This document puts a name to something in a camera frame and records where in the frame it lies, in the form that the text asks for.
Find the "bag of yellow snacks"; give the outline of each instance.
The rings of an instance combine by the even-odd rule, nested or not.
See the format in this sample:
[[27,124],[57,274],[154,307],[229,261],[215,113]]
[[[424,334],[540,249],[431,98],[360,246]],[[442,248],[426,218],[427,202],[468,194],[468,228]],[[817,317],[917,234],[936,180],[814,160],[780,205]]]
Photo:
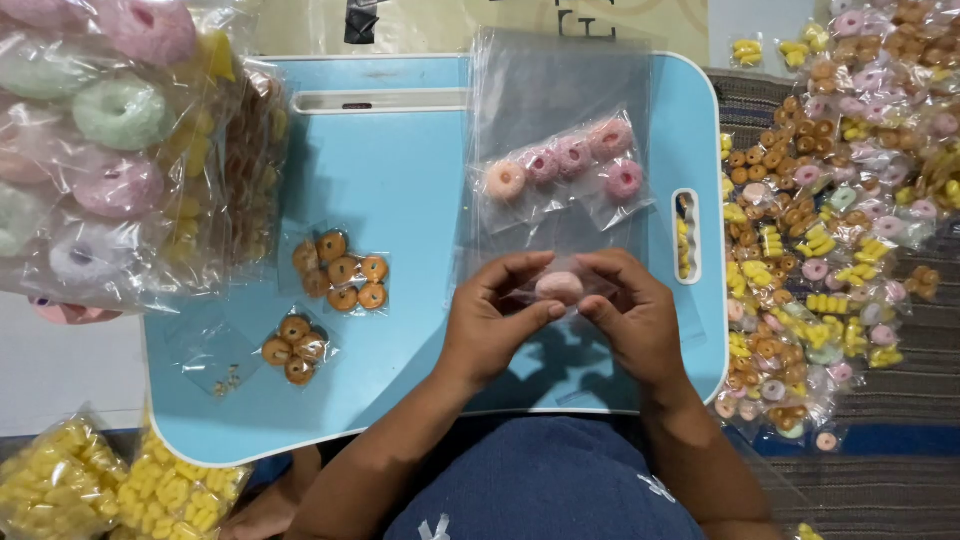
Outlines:
[[251,471],[191,465],[147,428],[130,477],[117,493],[123,525],[140,538],[215,540]]
[[127,465],[78,414],[0,465],[0,529],[18,540],[96,538],[119,523]]

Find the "finger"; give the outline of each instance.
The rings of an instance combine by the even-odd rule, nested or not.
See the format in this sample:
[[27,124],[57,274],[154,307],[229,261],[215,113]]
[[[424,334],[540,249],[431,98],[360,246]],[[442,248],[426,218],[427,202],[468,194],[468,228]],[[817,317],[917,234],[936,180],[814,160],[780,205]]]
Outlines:
[[546,325],[566,315],[563,302],[543,301],[504,319],[504,338],[517,346]]
[[641,296],[661,286],[639,260],[624,250],[580,254],[577,255],[577,261],[601,278]]
[[624,328],[623,314],[602,296],[587,296],[577,306],[580,314],[587,317],[595,327],[600,329],[610,341],[619,335]]
[[471,281],[503,297],[529,282],[554,259],[553,252],[518,252],[488,262]]

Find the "blue lap desk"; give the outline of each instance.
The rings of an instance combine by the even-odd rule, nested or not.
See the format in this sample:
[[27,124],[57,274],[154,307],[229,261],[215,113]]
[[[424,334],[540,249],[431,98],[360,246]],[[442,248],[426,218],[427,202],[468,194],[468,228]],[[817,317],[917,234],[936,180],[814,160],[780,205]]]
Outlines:
[[[288,71],[299,91],[466,85],[467,59],[456,55],[273,61]],[[662,209],[670,208],[678,188],[696,192],[699,281],[684,285],[675,277],[672,217],[646,213],[622,227],[632,228],[628,249],[675,292],[686,370],[706,401],[727,368],[716,97],[704,73],[682,57],[659,54],[655,77],[650,184]],[[347,224],[358,252],[390,253],[389,315],[324,313],[322,301],[281,295],[273,273],[265,282],[233,287],[228,300],[213,302],[223,302],[228,322],[254,349],[294,303],[306,301],[320,325],[340,336],[344,352],[305,389],[264,364],[222,399],[189,380],[181,359],[172,354],[178,321],[209,308],[204,302],[210,301],[186,303],[178,316],[145,317],[154,427],[171,449],[197,464],[248,462],[361,431],[429,373],[443,344],[455,234],[467,211],[462,202],[466,113],[340,113],[301,120],[292,135],[283,230],[324,220]],[[699,325],[689,324],[697,320]],[[588,329],[578,331],[583,336],[566,327],[535,336],[517,353],[510,372],[479,395],[467,414],[636,414],[635,387],[614,370],[603,340]],[[236,354],[229,347],[206,353]]]

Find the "person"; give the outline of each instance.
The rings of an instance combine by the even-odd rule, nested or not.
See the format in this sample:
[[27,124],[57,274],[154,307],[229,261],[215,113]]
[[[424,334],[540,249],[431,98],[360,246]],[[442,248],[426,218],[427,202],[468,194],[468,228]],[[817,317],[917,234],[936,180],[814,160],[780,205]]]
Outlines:
[[[564,316],[551,301],[502,312],[501,300],[553,259],[508,255],[458,287],[430,375],[319,473],[318,460],[295,456],[282,487],[222,538],[287,528],[287,540],[781,538],[763,490],[686,376],[670,289],[623,250],[577,256],[619,287],[578,310],[636,380],[644,452],[596,419],[533,415],[479,436],[457,431],[473,420],[458,421],[465,405],[520,345]],[[460,448],[442,453],[448,444]]]

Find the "black tape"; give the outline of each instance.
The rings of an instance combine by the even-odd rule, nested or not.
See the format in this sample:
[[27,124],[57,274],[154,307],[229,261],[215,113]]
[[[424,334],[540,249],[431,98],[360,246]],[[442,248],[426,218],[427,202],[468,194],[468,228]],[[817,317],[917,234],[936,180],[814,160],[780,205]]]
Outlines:
[[376,16],[376,3],[370,0],[347,1],[347,28],[344,43],[350,45],[372,45],[373,26],[380,17]]

